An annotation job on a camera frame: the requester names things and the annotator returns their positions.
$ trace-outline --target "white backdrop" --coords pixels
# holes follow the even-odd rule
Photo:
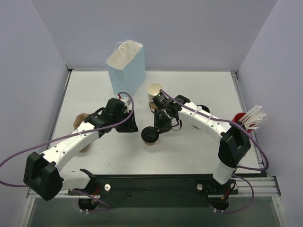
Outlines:
[[[262,105],[268,114],[257,138],[292,227],[303,224],[302,9],[302,0],[278,0],[239,70],[246,104]]]
[[[0,3],[0,161],[48,141],[68,71],[30,0]],[[0,169],[23,184],[27,152]],[[18,224],[28,188],[0,184],[0,226]]]
[[[276,0],[33,0],[70,69],[104,69],[119,41],[147,70],[240,67]]]

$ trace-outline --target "gray floor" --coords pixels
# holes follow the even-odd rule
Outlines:
[[[230,210],[249,203],[250,198],[231,198]],[[270,197],[255,198],[254,204],[236,214],[214,214],[210,208],[118,208],[110,211],[80,213],[76,199],[36,199],[28,227],[118,227],[118,226],[279,226]]]

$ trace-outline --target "white table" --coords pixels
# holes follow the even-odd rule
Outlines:
[[[63,171],[85,168],[93,174],[212,174],[219,162],[217,144],[210,136],[186,122],[180,131],[160,135],[153,146],[141,139],[141,131],[153,126],[146,87],[159,82],[172,96],[183,95],[196,105],[209,107],[211,114],[232,119],[241,106],[229,72],[146,72],[146,81],[134,95],[139,132],[112,130],[75,156]],[[69,134],[80,113],[92,113],[107,104],[113,90],[106,71],[73,71],[67,86],[54,138]],[[254,149],[241,161],[259,168]],[[237,173],[258,173],[239,169]]]

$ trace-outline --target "paper bag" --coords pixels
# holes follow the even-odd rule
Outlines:
[[[132,40],[119,43],[106,61],[108,74],[115,94],[126,91],[133,96],[146,79],[144,47]]]

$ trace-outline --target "stack of paper cups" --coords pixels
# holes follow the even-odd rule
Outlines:
[[[159,83],[151,83],[147,86],[147,96],[150,103],[152,103],[153,98],[160,93],[160,89],[162,89],[162,85]]]

